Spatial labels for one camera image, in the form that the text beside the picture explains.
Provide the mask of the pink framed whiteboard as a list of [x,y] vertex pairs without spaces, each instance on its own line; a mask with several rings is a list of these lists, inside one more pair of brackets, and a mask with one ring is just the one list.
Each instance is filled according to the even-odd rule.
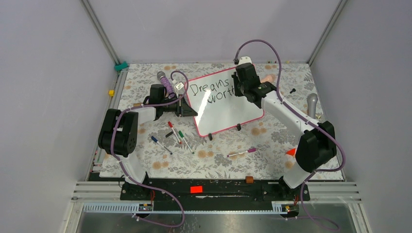
[[187,102],[197,112],[194,123],[199,136],[207,137],[260,119],[264,111],[235,96],[231,67],[189,80]]

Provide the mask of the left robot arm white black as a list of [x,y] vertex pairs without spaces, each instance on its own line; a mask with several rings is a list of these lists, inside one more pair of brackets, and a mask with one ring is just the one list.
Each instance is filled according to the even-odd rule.
[[144,182],[146,169],[136,156],[131,155],[137,146],[139,125],[156,121],[164,113],[175,113],[178,117],[198,116],[182,95],[169,99],[166,91],[164,85],[153,84],[149,95],[140,106],[124,111],[108,109],[98,137],[99,148],[115,157],[126,182],[134,184],[132,193],[140,200],[149,197],[151,187]]

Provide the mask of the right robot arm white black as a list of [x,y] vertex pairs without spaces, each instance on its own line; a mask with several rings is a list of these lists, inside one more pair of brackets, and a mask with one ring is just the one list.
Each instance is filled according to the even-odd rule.
[[232,75],[234,93],[245,97],[264,112],[272,114],[299,139],[296,163],[280,179],[279,195],[291,200],[298,193],[298,186],[321,165],[336,156],[334,126],[303,114],[282,98],[271,82],[261,82],[251,63],[239,64]]

